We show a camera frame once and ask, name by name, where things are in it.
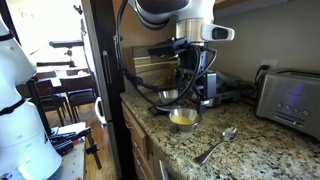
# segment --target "electrical outlet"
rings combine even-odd
[[[270,66],[270,69],[276,69],[276,67],[277,67],[277,60],[266,60],[266,59],[264,59],[264,60],[261,60],[260,61],[260,66],[262,66],[262,65],[269,65]]]

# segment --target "granite countertop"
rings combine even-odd
[[[320,179],[320,143],[256,118],[249,105],[207,108],[196,129],[179,132],[167,116],[153,116],[138,94],[121,98],[181,179]],[[196,164],[193,159],[218,143],[228,127],[238,129],[237,140],[221,144],[204,165]]]

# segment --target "stainless steel toaster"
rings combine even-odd
[[[256,116],[320,140],[320,72],[278,69],[261,77]]]

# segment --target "toaster button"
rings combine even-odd
[[[307,110],[303,110],[303,111],[302,111],[302,114],[305,115],[305,116],[309,116],[309,115],[310,115],[310,112],[307,111]]]
[[[283,106],[282,103],[277,102],[277,107],[278,108],[282,108],[282,106]]]
[[[290,110],[290,109],[291,109],[291,106],[285,105],[284,108],[285,108],[286,110]]]
[[[299,112],[300,112],[300,109],[299,109],[299,108],[293,108],[293,111],[294,111],[295,113],[299,113]]]

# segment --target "window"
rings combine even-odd
[[[21,46],[36,62],[69,61],[67,48],[53,48],[50,41],[81,40],[80,0],[7,0]],[[72,60],[86,66],[83,47],[73,47]]]

